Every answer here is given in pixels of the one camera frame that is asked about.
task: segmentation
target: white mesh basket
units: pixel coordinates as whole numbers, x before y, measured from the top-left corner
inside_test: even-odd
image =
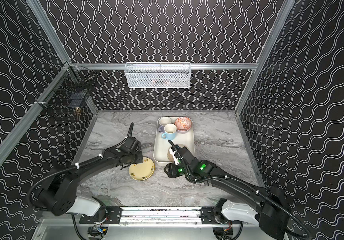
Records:
[[[189,88],[191,63],[126,63],[130,88]]]

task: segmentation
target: beige rectangular tray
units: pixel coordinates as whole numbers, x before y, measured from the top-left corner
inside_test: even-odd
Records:
[[[176,121],[176,119],[180,117],[169,118],[172,120],[172,123],[174,123],[174,121]],[[168,140],[161,138],[162,132],[159,132],[159,120],[157,120],[155,149],[153,151],[153,158],[157,165],[166,166],[168,163],[171,163],[171,161],[168,160],[167,155],[171,145],[168,143]],[[196,156],[194,153],[193,121],[192,119],[190,120],[192,122],[192,127],[186,133],[177,132],[176,137],[174,138],[174,140],[172,140],[172,142],[174,144],[184,144],[185,146],[187,146],[187,148],[193,154],[193,156]]]

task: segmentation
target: wavy line pattern wallpaper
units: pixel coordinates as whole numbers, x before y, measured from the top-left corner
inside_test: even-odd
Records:
[[[98,72],[92,97],[100,110],[233,111],[251,70],[193,70],[190,88],[129,88],[124,71]]]
[[[72,163],[92,119],[87,109],[79,122],[57,122],[43,111],[0,167],[0,239],[32,238],[42,212],[28,205],[27,192],[52,167]]]
[[[25,0],[1,0],[0,143],[61,66]]]
[[[75,63],[252,63],[283,0],[41,0]]]
[[[343,0],[296,1],[241,120],[266,186],[313,239],[344,239]]]

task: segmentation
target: marble table surface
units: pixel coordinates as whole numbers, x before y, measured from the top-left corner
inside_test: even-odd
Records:
[[[196,157],[213,161],[228,173],[257,185],[233,112],[99,112],[80,162],[120,142],[131,122],[132,136],[142,143],[143,156],[153,160],[156,124],[162,116],[191,118]],[[83,182],[78,192],[98,197],[108,206],[214,206],[220,198],[241,202],[204,183],[191,184],[184,177],[170,179],[162,166],[155,166],[154,174],[144,181],[133,180],[128,168],[103,171]]]

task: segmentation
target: mug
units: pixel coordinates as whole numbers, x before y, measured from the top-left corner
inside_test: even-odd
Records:
[[[159,132],[165,132],[164,131],[164,126],[171,123],[172,120],[168,117],[162,117],[159,119],[159,124],[160,124],[160,127],[159,127]]]
[[[168,123],[167,125],[165,125],[164,130],[165,132],[161,134],[161,138],[173,140],[174,137],[176,137],[177,128],[174,124]]]

